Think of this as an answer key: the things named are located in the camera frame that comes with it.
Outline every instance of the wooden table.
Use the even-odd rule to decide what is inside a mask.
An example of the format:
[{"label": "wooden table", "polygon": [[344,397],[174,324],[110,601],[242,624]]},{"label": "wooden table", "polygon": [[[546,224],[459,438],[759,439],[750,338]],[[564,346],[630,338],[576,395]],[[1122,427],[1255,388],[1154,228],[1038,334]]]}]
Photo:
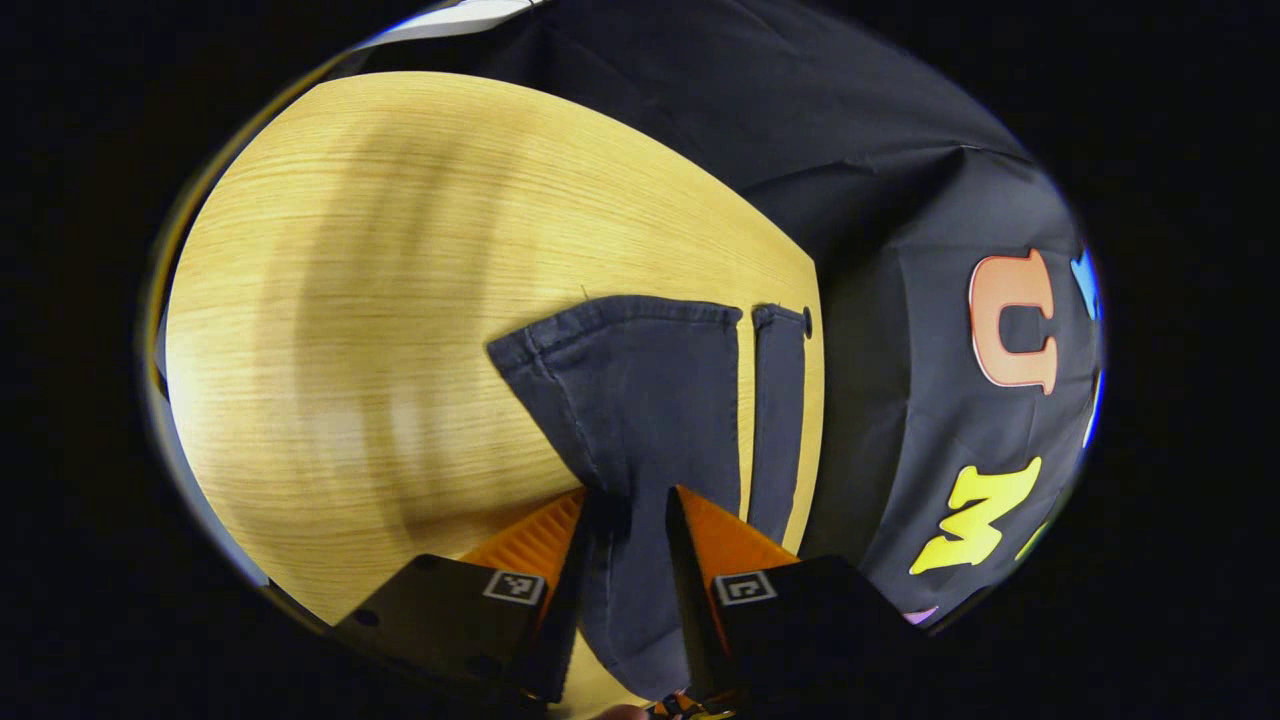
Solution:
[{"label": "wooden table", "polygon": [[[795,509],[822,434],[812,260],[746,201],[604,115],[443,73],[319,85],[234,160],[195,222],[169,305],[169,392],[219,518],[285,592],[335,623],[417,553],[457,557],[579,486],[485,343],[588,297],[813,313]],[[564,716],[640,702],[579,637]]]}]

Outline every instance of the yellow letter m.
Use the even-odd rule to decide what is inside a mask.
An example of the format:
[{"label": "yellow letter m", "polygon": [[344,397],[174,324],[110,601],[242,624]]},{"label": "yellow letter m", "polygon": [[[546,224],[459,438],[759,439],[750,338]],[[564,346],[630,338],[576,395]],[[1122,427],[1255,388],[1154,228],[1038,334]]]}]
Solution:
[{"label": "yellow letter m", "polygon": [[1001,537],[991,523],[1027,500],[1039,468],[1041,459],[1033,457],[1027,469],[1007,475],[980,475],[973,465],[960,470],[947,505],[960,510],[965,503],[980,502],[942,520],[940,527],[960,539],[938,536],[924,543],[920,556],[911,564],[911,574],[963,562],[977,565],[986,560],[1000,544]]}]

